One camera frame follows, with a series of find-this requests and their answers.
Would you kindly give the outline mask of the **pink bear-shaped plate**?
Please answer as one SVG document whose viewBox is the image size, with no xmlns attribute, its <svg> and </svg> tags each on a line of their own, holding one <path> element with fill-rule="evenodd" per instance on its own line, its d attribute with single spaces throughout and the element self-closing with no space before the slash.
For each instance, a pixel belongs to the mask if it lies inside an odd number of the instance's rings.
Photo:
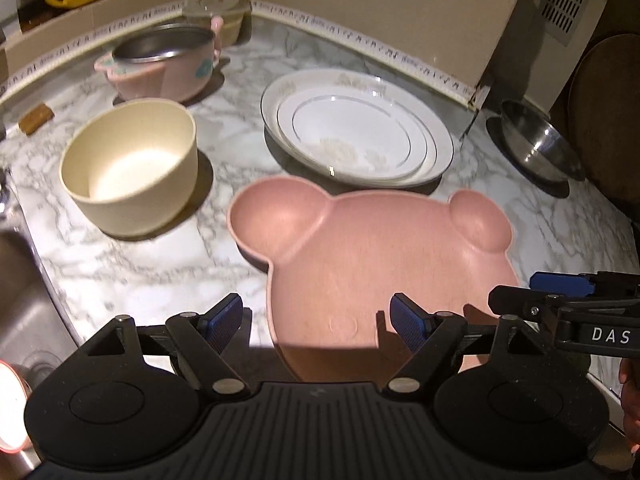
<svg viewBox="0 0 640 480">
<path fill-rule="evenodd" d="M 390 380 L 410 358 L 390 322 L 398 292 L 424 310 L 491 323 L 489 292 L 518 280 L 508 218 L 471 190 L 446 202 L 400 191 L 330 195 L 271 177 L 235 196 L 228 228 L 267 267 L 270 335 L 304 382 Z"/>
</svg>

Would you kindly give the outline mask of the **pink steel-lined handled bowl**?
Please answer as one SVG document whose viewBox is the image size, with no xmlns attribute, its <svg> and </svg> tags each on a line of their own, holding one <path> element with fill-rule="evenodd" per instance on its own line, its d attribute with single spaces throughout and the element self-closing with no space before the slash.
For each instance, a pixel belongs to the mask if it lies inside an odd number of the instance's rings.
<svg viewBox="0 0 640 480">
<path fill-rule="evenodd" d="M 190 23 L 154 26 L 134 35 L 94 62 L 125 101 L 161 98 L 184 102 L 208 84 L 219 60 L 224 19 L 207 28 Z"/>
</svg>

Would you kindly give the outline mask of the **cream round bowl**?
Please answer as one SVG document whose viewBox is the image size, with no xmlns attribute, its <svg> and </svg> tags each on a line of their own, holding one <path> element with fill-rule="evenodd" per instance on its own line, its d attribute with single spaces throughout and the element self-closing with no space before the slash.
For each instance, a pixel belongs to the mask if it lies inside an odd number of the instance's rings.
<svg viewBox="0 0 640 480">
<path fill-rule="evenodd" d="M 196 122 L 174 101 L 119 104 L 78 131 L 58 175 L 68 196 L 104 233 L 152 233 L 175 218 L 194 191 Z"/>
</svg>

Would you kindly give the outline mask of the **stainless steel bowl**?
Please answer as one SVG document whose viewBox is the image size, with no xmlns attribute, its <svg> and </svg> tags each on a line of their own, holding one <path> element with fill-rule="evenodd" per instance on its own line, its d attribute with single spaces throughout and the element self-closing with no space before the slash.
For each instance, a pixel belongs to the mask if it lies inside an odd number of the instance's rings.
<svg viewBox="0 0 640 480">
<path fill-rule="evenodd" d="M 585 180 L 578 156 L 539 110 L 504 100 L 500 119 L 506 146 L 525 170 L 548 182 Z"/>
</svg>

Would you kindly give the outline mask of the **small white round plate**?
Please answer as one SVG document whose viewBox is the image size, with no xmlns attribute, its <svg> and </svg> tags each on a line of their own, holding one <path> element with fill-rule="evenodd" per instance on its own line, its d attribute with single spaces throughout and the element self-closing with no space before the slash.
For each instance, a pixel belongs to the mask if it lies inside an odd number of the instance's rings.
<svg viewBox="0 0 640 480">
<path fill-rule="evenodd" d="M 430 169 L 435 141 L 409 107 L 374 91 L 298 90 L 276 111 L 288 144 L 332 176 L 393 181 Z"/>
</svg>

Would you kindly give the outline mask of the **large white oval plate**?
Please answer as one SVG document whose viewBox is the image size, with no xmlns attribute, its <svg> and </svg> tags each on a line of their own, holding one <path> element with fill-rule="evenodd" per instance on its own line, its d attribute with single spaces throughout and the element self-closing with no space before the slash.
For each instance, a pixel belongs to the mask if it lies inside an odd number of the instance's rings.
<svg viewBox="0 0 640 480">
<path fill-rule="evenodd" d="M 280 148 L 323 177 L 365 188 L 415 188 L 454 159 L 452 137 L 431 107 L 381 78 L 338 68 L 275 79 L 260 98 Z"/>
</svg>

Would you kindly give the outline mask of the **round wooden cutting board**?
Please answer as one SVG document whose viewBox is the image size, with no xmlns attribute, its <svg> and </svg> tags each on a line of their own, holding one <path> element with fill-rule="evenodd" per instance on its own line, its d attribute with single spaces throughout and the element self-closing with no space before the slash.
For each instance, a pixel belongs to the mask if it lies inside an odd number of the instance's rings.
<svg viewBox="0 0 640 480">
<path fill-rule="evenodd" d="M 590 180 L 613 200 L 639 203 L 639 37 L 600 41 L 579 63 L 568 128 Z"/>
</svg>

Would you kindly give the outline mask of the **brown soap bar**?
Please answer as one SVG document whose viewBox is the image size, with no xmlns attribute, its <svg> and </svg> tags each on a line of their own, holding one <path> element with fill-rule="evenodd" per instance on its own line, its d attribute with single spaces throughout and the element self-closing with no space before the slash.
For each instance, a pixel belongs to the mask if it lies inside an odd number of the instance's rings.
<svg viewBox="0 0 640 480">
<path fill-rule="evenodd" d="M 31 136 L 41 126 L 54 117 L 54 111 L 50 109 L 46 104 L 40 103 L 29 112 L 27 112 L 19 121 L 18 128 L 26 136 Z"/>
</svg>

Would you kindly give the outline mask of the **white microwave oven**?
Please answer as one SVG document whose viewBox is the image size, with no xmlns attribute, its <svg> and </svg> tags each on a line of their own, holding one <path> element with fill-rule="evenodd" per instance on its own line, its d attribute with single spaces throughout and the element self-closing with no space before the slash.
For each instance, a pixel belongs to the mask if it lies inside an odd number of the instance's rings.
<svg viewBox="0 0 640 480">
<path fill-rule="evenodd" d="M 639 0 L 518 0 L 486 74 L 489 99 L 548 112 L 602 37 L 639 29 Z"/>
</svg>

